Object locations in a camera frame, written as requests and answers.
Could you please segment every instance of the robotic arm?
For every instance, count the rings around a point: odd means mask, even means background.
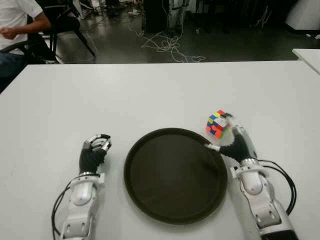
[[[95,217],[99,208],[98,192],[105,182],[105,174],[97,174],[97,169],[104,162],[111,145],[110,136],[105,134],[94,135],[84,142],[79,159],[79,176],[65,189],[71,189],[72,194],[60,240],[93,240]]]
[[[267,180],[266,169],[259,164],[257,153],[246,130],[230,114],[229,122],[234,142],[228,146],[206,145],[227,157],[235,159],[240,168],[232,167],[231,174],[240,181],[240,190],[246,197],[252,217],[262,240],[298,240],[288,215],[275,198],[273,185]]]

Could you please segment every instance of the tabletop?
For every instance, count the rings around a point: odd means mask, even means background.
[[[292,52],[320,74],[320,49],[294,48]]]
[[[106,184],[95,239],[247,239],[241,212],[248,211],[236,208],[230,178],[219,210],[186,226],[145,216],[124,185],[125,159],[140,137],[177,127],[219,143],[205,126],[222,109],[247,129],[261,159],[292,177],[297,202],[289,218],[300,239],[316,239],[319,89],[319,75],[301,61],[29,65],[0,94],[1,235],[50,239],[54,201],[78,174],[83,141],[106,133],[113,145],[102,167]],[[289,187],[277,172],[270,175],[286,208]],[[58,228],[67,201],[57,213]]]

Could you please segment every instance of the gray floor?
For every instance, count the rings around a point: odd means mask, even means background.
[[[81,21],[81,31],[96,51],[96,58],[93,59],[73,33],[67,33],[58,38],[58,59],[62,63],[79,64],[175,62],[170,52],[141,48],[147,39],[138,37],[129,27],[140,32],[141,17],[130,18],[126,13],[116,19],[90,15]],[[232,27],[230,34],[224,34],[218,26],[213,27],[211,33],[201,29],[200,34],[196,34],[195,30],[195,24],[187,20],[179,40],[179,51],[186,56],[204,56],[206,59],[203,62],[296,60],[293,48],[320,48],[320,40],[304,34],[292,34],[284,28]],[[161,40],[163,38],[155,39],[158,44]],[[186,61],[178,54],[174,57],[177,61]]]

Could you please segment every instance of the black tray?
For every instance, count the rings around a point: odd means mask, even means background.
[[[130,150],[124,181],[133,202],[150,217],[192,224],[210,215],[227,188],[219,153],[204,147],[201,135],[164,128],[143,136]]]

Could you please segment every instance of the rubik's cube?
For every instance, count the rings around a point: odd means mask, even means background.
[[[211,115],[205,128],[208,132],[215,135],[218,139],[222,138],[225,132],[228,130],[228,122],[224,117],[221,117],[221,115],[224,113],[224,111],[219,110]]]

